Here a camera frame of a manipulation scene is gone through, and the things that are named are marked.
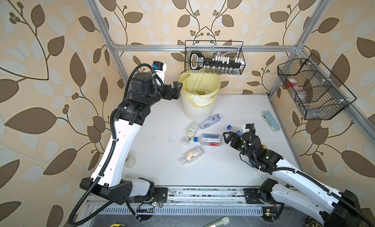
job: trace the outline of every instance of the plastic bottle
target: plastic bottle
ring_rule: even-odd
[[[238,136],[242,137],[242,132],[236,127],[228,126],[227,129],[235,132]]]
[[[194,141],[204,146],[220,146],[221,138],[219,134],[203,134],[200,137],[194,137]]]
[[[199,158],[201,155],[204,154],[204,149],[202,146],[198,146],[191,151],[187,152],[184,156],[180,158],[182,164],[189,164],[192,161]]]
[[[184,144],[184,145],[189,144],[190,139],[192,139],[195,136],[197,131],[198,131],[198,124],[193,122],[193,124],[187,130],[186,136],[182,140],[182,144]]]
[[[223,115],[221,115],[221,114],[213,115],[213,116],[205,119],[204,121],[202,121],[202,123],[199,125],[199,127],[201,128],[201,130],[203,130],[205,128],[208,128],[208,127],[212,126],[213,124],[219,122],[221,118],[223,118]]]

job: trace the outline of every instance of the wallpaper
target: wallpaper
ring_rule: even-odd
[[[130,74],[141,63],[166,63],[165,82],[177,81],[185,70],[185,56],[179,52],[119,52]],[[285,52],[244,52],[246,61],[242,75],[219,75],[220,93],[267,93],[277,78],[277,65],[287,59]]]
[[[319,0],[96,0],[118,44],[293,45]]]
[[[305,47],[357,96],[353,104],[373,123],[374,5],[375,0],[333,0]],[[286,86],[278,89],[273,101],[307,173],[356,194],[362,212],[375,223],[375,146],[345,112],[329,121],[305,121]]]
[[[63,226],[123,82],[84,0],[0,0],[0,42],[0,225]]]

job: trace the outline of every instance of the black wire basket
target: black wire basket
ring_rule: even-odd
[[[241,75],[246,63],[240,41],[185,41],[185,72]]]
[[[317,68],[319,64],[329,71],[329,77]],[[357,99],[314,54],[308,59],[294,59],[278,65],[278,76],[305,120],[332,119]]]

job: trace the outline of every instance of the white table surface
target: white table surface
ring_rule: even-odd
[[[223,134],[228,131],[229,124],[241,128],[243,124],[254,123],[256,135],[268,149],[297,167],[283,132],[272,132],[262,120],[265,111],[275,117],[265,95],[219,95],[213,112],[221,113],[223,118],[207,129],[199,129],[197,136],[202,133]],[[187,146],[181,143],[191,123],[183,112],[181,99],[163,99],[154,104],[130,148],[129,154],[135,158],[135,165],[124,168],[122,178],[142,177],[164,186],[262,184],[258,172],[239,159],[239,151],[224,142],[221,146],[203,146],[204,155],[191,164],[182,165],[180,157],[200,145],[193,141]]]

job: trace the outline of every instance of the trash bin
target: trash bin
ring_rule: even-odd
[[[186,117],[201,122],[212,116],[220,89],[220,77],[208,73],[183,73],[179,82],[183,84],[181,96]]]

